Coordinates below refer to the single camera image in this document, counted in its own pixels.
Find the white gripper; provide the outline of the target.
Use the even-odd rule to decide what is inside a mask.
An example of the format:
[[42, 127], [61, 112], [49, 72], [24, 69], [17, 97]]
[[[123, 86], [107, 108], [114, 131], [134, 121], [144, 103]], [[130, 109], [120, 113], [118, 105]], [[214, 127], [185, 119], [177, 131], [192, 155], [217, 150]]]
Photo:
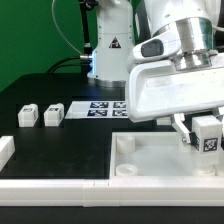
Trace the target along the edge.
[[215, 110], [224, 124], [224, 53], [212, 56], [212, 66], [177, 72], [169, 60], [140, 64], [130, 73], [125, 100], [133, 122], [171, 116], [184, 145], [191, 144], [185, 114]]

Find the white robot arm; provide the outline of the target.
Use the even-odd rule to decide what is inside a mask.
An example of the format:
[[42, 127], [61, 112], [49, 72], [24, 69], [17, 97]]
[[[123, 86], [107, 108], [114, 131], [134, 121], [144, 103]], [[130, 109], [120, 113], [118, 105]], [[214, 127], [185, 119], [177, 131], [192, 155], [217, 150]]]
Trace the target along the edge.
[[88, 79], [124, 85], [128, 117], [170, 117], [186, 144], [186, 114], [224, 107], [224, 53], [213, 47], [222, 0], [88, 0], [96, 9], [98, 45]]

